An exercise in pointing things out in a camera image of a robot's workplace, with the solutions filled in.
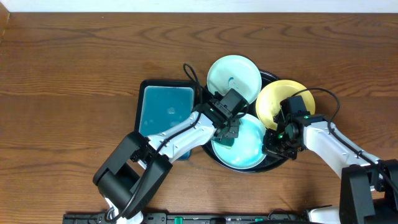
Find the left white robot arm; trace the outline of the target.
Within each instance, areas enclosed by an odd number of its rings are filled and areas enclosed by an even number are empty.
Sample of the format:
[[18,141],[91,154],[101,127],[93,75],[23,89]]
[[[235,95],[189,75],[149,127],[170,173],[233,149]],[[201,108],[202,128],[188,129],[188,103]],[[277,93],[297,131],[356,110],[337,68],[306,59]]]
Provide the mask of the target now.
[[144,137],[134,131],[115,148],[93,177],[100,194],[109,202],[108,223],[140,223],[140,212],[153,198],[173,167],[187,151],[224,134],[241,114],[222,117],[209,105],[194,111],[178,125]]

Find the green yellow sponge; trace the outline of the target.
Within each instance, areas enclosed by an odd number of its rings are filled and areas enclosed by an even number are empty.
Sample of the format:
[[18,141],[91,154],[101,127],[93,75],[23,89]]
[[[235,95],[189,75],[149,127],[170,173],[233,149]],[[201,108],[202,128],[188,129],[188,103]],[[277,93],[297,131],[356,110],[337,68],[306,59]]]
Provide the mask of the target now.
[[234,138],[216,138],[215,142],[223,148],[231,149],[234,144]]

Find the yellow plate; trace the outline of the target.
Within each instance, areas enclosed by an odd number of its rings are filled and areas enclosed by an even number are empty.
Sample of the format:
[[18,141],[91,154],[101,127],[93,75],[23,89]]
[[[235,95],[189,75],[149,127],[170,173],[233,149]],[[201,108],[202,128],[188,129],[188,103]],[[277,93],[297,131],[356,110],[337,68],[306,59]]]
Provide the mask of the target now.
[[256,99],[256,115],[266,129],[277,128],[274,116],[280,111],[280,102],[306,87],[293,80],[278,80],[266,85]]

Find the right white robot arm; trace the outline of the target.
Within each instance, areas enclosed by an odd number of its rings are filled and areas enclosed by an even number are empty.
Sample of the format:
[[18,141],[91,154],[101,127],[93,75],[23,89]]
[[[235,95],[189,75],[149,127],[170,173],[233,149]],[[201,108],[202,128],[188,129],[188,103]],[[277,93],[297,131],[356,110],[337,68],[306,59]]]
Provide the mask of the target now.
[[397,160],[362,150],[320,114],[278,114],[266,128],[266,154],[295,159],[299,150],[308,149],[341,180],[340,204],[309,209],[310,222],[397,223]]

